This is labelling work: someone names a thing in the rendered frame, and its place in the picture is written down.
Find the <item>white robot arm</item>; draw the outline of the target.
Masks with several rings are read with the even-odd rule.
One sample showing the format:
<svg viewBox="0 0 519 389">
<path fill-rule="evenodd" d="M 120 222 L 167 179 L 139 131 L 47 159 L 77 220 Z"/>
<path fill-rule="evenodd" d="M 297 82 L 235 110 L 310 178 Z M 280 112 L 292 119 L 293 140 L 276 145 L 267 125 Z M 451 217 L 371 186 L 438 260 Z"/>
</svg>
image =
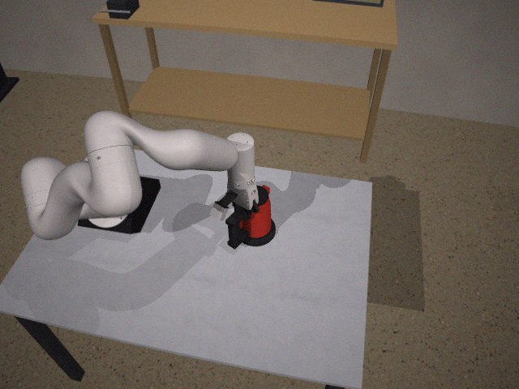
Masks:
<svg viewBox="0 0 519 389">
<path fill-rule="evenodd" d="M 154 130 L 106 110 L 86 121 L 84 143 L 88 161 L 66 166 L 39 156 L 21 170 L 28 221 L 41 239 L 66 236 L 78 219 L 114 227 L 139 206 L 142 186 L 134 145 L 167 169 L 227 170 L 230 185 L 237 188 L 255 182 L 255 142 L 247 133 L 224 139 L 192 129 Z"/>
</svg>

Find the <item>black round disk with center stud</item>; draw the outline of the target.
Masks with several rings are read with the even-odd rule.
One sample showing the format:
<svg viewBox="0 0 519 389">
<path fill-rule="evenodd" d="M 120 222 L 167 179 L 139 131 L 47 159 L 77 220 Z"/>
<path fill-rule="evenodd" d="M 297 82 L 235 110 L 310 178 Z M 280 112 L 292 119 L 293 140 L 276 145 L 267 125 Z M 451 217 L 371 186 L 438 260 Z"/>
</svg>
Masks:
<svg viewBox="0 0 519 389">
<path fill-rule="evenodd" d="M 261 239 L 250 239 L 247 237 L 242 243 L 244 243 L 248 246 L 263 246 L 263 245 L 268 244 L 274 238 L 275 233 L 276 233 L 276 225 L 272 219 L 271 219 L 271 225 L 272 225 L 272 227 L 267 236 L 262 237 Z"/>
</svg>

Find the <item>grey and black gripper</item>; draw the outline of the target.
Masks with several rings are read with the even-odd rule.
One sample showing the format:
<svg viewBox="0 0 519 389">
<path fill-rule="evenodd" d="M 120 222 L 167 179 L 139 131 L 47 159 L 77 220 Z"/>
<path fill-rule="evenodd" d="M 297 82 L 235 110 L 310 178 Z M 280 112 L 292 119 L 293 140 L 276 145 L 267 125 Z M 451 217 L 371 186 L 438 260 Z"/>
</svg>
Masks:
<svg viewBox="0 0 519 389">
<path fill-rule="evenodd" d="M 255 182 L 251 182 L 245 188 L 237 188 L 233 187 L 227 183 L 227 193 L 232 190 L 238 196 L 232 201 L 232 205 L 234 207 L 234 211 L 236 211 L 240 206 L 244 207 L 244 221 L 247 221 L 251 218 L 251 213 L 257 213 L 259 208 L 257 203 L 259 202 L 258 190 Z M 226 194 L 227 194 L 226 193 Z"/>
</svg>

